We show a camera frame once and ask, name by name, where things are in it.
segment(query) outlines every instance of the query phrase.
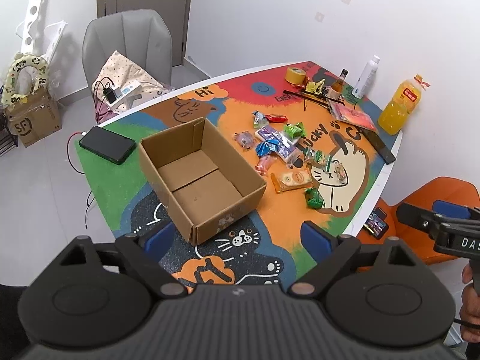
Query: hand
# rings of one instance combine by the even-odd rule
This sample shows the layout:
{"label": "hand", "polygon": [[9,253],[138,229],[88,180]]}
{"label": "hand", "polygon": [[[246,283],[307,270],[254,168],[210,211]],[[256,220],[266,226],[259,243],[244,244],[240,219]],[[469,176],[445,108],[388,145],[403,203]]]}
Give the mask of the hand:
{"label": "hand", "polygon": [[[470,264],[463,268],[462,282],[467,284],[473,279],[473,271]],[[480,325],[480,297],[473,288],[473,283],[470,283],[463,289],[462,292],[462,308],[460,309],[460,318],[462,321]],[[460,326],[460,333],[462,339],[468,342],[480,342],[480,330],[470,329],[465,326]]]}

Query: gray chair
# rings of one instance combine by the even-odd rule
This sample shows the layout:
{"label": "gray chair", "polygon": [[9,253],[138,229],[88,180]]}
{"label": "gray chair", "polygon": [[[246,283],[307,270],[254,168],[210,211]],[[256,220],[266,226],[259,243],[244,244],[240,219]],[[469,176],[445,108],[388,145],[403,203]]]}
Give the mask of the gray chair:
{"label": "gray chair", "polygon": [[150,9],[99,17],[87,27],[82,63],[90,92],[113,52],[135,62],[160,83],[172,79],[172,38],[160,15]]}

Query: small brown bottle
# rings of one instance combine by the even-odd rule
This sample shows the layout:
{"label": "small brown bottle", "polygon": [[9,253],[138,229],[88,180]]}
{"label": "small brown bottle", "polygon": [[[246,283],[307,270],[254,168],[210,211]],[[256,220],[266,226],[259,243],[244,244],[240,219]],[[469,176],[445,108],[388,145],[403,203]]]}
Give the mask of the small brown bottle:
{"label": "small brown bottle", "polygon": [[340,98],[340,95],[342,94],[343,86],[345,85],[345,77],[349,73],[348,70],[343,69],[342,74],[340,74],[340,77],[338,77],[337,81],[335,81],[331,89],[327,93],[327,97],[330,97],[332,99],[338,100]]}

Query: sf cardboard box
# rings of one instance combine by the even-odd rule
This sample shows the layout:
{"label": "sf cardboard box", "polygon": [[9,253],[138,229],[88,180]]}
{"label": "sf cardboard box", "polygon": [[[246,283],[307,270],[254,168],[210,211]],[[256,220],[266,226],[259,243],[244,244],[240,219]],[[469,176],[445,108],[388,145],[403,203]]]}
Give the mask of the sf cardboard box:
{"label": "sf cardboard box", "polygon": [[266,181],[204,117],[140,141],[140,167],[184,239],[198,245],[254,210]]}
{"label": "sf cardboard box", "polygon": [[45,88],[27,96],[26,103],[17,103],[5,110],[10,131],[18,134],[25,147],[62,128],[57,102]]}

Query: white spray can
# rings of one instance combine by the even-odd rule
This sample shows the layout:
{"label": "white spray can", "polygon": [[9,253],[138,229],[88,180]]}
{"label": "white spray can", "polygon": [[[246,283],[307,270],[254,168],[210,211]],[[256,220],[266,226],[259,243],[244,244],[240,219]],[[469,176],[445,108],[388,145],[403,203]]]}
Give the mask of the white spray can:
{"label": "white spray can", "polygon": [[361,99],[366,91],[368,91],[370,84],[374,80],[375,74],[377,73],[379,62],[380,58],[374,55],[373,58],[365,65],[362,74],[360,74],[360,77],[358,78],[357,84],[352,90],[352,95],[354,95],[356,98]]}

